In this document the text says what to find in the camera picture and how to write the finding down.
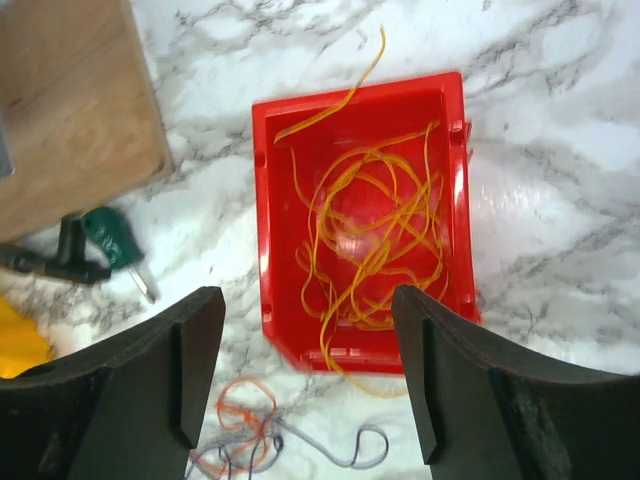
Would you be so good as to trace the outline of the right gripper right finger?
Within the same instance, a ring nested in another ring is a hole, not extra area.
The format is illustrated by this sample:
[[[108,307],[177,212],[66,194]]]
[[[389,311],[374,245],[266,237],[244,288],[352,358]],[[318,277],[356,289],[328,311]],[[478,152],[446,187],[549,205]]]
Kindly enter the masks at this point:
[[[423,461],[435,479],[635,479],[639,379],[567,363],[418,288],[392,313]]]

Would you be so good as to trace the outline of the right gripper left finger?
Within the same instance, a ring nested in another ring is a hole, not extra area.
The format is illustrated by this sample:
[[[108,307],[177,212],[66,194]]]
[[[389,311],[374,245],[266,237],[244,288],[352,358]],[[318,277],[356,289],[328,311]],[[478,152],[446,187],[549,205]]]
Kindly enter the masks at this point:
[[[204,420],[225,301],[156,316],[1,383],[4,479],[181,479]]]

